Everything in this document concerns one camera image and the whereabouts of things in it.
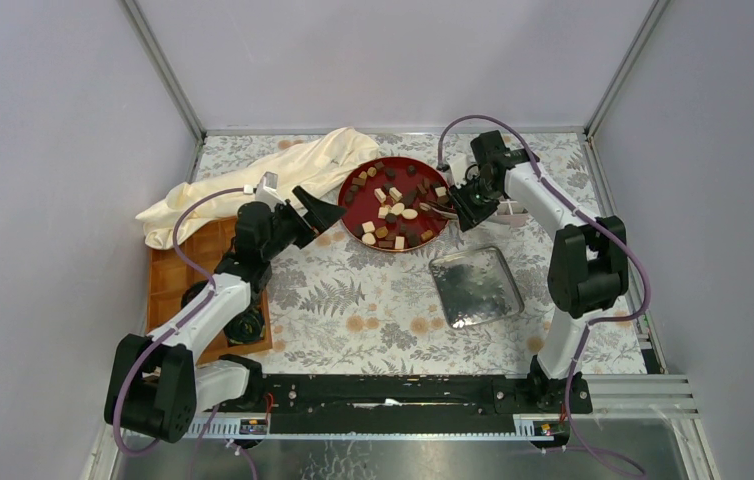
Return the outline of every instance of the cable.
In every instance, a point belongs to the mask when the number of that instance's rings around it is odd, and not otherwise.
[[[259,472],[256,470],[256,462],[253,461],[253,457],[250,456],[246,448],[242,448],[242,446],[237,443],[235,443],[234,445],[236,449],[236,455],[244,455],[245,460],[247,460],[247,465],[250,467],[250,475],[253,480],[259,480]]]
[[[200,441],[203,440],[203,436],[206,435],[207,430],[209,430],[209,425],[212,424],[212,419],[215,418],[215,414],[218,413],[218,408],[220,407],[221,404],[219,403],[212,408],[212,413],[209,414],[209,418],[206,419],[206,423],[204,423],[203,428],[200,429],[197,441],[194,442],[194,451],[192,452],[192,459],[189,462],[189,480],[192,479],[192,472],[194,472],[194,461],[197,460],[197,451],[200,450]]]
[[[268,405],[265,407],[265,428],[266,432],[271,430],[271,425],[268,423],[268,417],[271,415],[271,409],[274,408],[274,395],[271,392],[265,394],[265,403]]]
[[[577,437],[577,440],[580,441],[580,443],[583,445],[583,448],[587,453],[592,455],[595,460],[600,462],[603,466],[607,467],[610,471],[613,471],[615,473],[618,473],[619,475],[630,477],[630,478],[645,478],[647,477],[647,472],[645,469],[636,463],[634,460],[622,455],[622,454],[615,454],[615,455],[609,455],[603,449],[595,448],[590,446],[586,441],[583,439],[583,437],[580,435],[580,432],[577,431],[576,428],[574,428],[574,422],[572,420],[571,415],[571,384],[574,380],[574,373],[575,370],[577,370],[577,362],[580,359],[580,355],[583,354],[583,349],[586,347],[586,342],[589,340],[589,329],[590,327],[599,324],[599,323],[605,323],[605,322],[623,322],[628,320],[634,320],[636,318],[639,318],[642,314],[644,314],[648,310],[648,304],[651,303],[651,283],[648,280],[648,274],[645,271],[645,266],[642,265],[642,262],[639,261],[638,258],[636,258],[636,254],[633,253],[633,251],[624,244],[621,240],[619,240],[618,237],[612,234],[609,230],[604,228],[601,224],[595,221],[595,219],[589,217],[585,213],[583,213],[576,205],[571,203],[565,195],[563,195],[559,190],[557,190],[556,187],[554,187],[550,182],[548,182],[548,179],[546,179],[542,175],[542,171],[539,169],[539,157],[536,156],[535,153],[530,149],[530,145],[527,144],[527,141],[524,140],[524,137],[522,137],[518,132],[512,129],[509,125],[505,124],[504,122],[490,117],[488,115],[466,115],[464,117],[460,117],[453,122],[449,123],[447,127],[445,127],[445,130],[442,131],[442,135],[439,137],[439,144],[437,147],[437,167],[443,167],[444,165],[444,158],[443,158],[443,143],[445,140],[445,135],[447,135],[448,130],[450,130],[454,125],[464,122],[466,120],[470,119],[479,119],[479,120],[486,120],[489,122],[492,122],[496,125],[499,125],[500,127],[504,128],[506,131],[511,133],[518,141],[521,143],[521,146],[524,147],[524,150],[527,152],[527,156],[530,159],[530,167],[533,169],[533,173],[536,174],[536,178],[539,179],[539,182],[547,189],[551,195],[553,195],[557,200],[560,201],[568,210],[575,212],[575,215],[586,222],[587,224],[591,225],[592,228],[597,230],[598,232],[601,232],[602,235],[607,237],[611,242],[613,242],[618,248],[620,248],[625,255],[627,255],[627,258],[630,259],[630,262],[633,263],[633,266],[636,267],[636,270],[639,272],[639,276],[642,279],[642,285],[644,286],[645,290],[645,296],[642,299],[642,305],[633,313],[630,315],[627,315],[625,317],[601,317],[596,318],[594,320],[589,320],[586,322],[586,328],[583,329],[583,335],[580,337],[580,342],[577,345],[577,350],[574,353],[574,356],[571,359],[571,365],[568,369],[568,375],[566,377],[566,383],[565,383],[565,413],[566,417],[568,417],[569,425],[571,425],[571,431],[574,433],[574,436]],[[635,474],[633,472],[628,472],[627,470],[624,470],[622,468],[619,468],[608,461],[601,458],[601,455],[608,455],[608,456],[614,456],[616,458],[619,458],[630,465],[634,466],[637,470],[639,470],[638,474]]]
[[[206,280],[209,282],[209,285],[212,287],[209,289],[209,292],[206,294],[206,297],[203,298],[203,300],[197,304],[188,314],[186,314],[185,317],[183,317],[182,320],[177,322],[176,328],[172,328],[171,330],[168,330],[164,334],[162,334],[161,337],[157,338],[153,341],[142,353],[139,355],[139,357],[136,359],[135,363],[133,363],[132,367],[130,367],[130,371],[127,373],[127,377],[124,379],[124,383],[121,384],[121,389],[118,391],[118,398],[115,400],[115,411],[112,414],[112,436],[115,438],[115,444],[118,446],[118,450],[121,451],[124,455],[128,457],[138,457],[141,455],[145,455],[147,453],[150,453],[154,447],[159,443],[159,439],[154,439],[150,444],[145,446],[144,448],[141,448],[139,450],[133,450],[130,447],[127,446],[126,443],[124,443],[124,438],[121,436],[121,412],[124,409],[124,401],[127,398],[127,393],[130,390],[130,384],[133,381],[133,378],[135,378],[138,371],[141,369],[141,366],[144,365],[144,362],[147,360],[147,358],[153,353],[154,350],[156,350],[157,347],[162,345],[165,340],[171,337],[174,333],[177,332],[178,329],[182,328],[186,323],[188,323],[192,318],[194,318],[195,315],[201,310],[203,310],[204,307],[206,307],[207,304],[209,304],[210,301],[212,301],[212,297],[215,296],[215,279],[212,277],[212,274],[207,272],[203,267],[193,262],[190,258],[186,256],[185,253],[180,249],[179,242],[177,241],[177,232],[180,230],[180,226],[183,224],[183,220],[186,219],[192,212],[197,209],[197,207],[203,205],[204,203],[208,202],[209,200],[212,200],[213,198],[220,197],[221,195],[226,195],[228,193],[240,193],[243,192],[244,188],[228,188],[225,190],[221,190],[219,192],[215,192],[211,195],[207,195],[197,202],[195,202],[192,206],[190,206],[188,209],[186,209],[185,212],[183,212],[182,215],[180,215],[180,218],[177,219],[177,223],[174,224],[174,231],[171,235],[171,240],[174,244],[174,251],[177,253],[177,256],[179,256],[183,262],[186,263],[189,267],[196,270],[198,273],[206,277]]]

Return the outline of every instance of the white candy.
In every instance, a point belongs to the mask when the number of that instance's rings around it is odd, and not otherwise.
[[[401,198],[403,198],[403,195],[401,195],[401,191],[398,190],[395,187],[392,187],[389,189],[389,195],[396,201],[400,202]]]

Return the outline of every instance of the food piece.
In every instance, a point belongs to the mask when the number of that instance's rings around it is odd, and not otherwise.
[[[401,199],[401,203],[406,205],[406,208],[412,208],[412,204],[415,203],[415,197],[415,190],[410,190],[406,192],[406,195]]]
[[[409,244],[410,248],[414,248],[421,245],[421,238],[417,234],[409,232],[406,234],[406,243]]]
[[[396,202],[400,202],[401,198],[403,198],[403,195],[401,195],[401,191],[395,187],[392,187],[389,189],[389,196],[391,196],[392,199]]]

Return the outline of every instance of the white wall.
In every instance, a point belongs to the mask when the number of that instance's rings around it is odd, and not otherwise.
[[[209,129],[584,125],[651,0],[142,0]]]
[[[80,475],[192,148],[117,1],[0,2],[0,478]]]
[[[598,139],[725,479],[754,478],[754,2],[673,2]]]

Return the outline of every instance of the floral tablecloth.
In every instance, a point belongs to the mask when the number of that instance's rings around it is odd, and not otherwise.
[[[445,152],[470,155],[475,135],[449,135]],[[319,138],[212,136],[197,177],[236,170],[264,155]],[[383,156],[436,163],[437,135],[373,135]],[[508,146],[515,139],[505,136]],[[531,148],[563,189],[596,207],[579,139],[573,133],[529,134]],[[325,200],[335,202],[338,191]],[[512,321],[460,330],[445,324],[428,270],[431,259],[473,246],[497,245],[526,308]],[[455,222],[433,242],[409,253],[384,253],[359,244],[338,225],[303,250],[289,248],[273,263],[269,283],[274,346],[251,355],[266,373],[520,374],[545,343],[554,305],[546,274],[552,242],[530,221],[522,227],[484,223],[461,233]],[[620,299],[616,313],[628,313]],[[644,373],[630,322],[593,328],[583,356],[588,373]]]

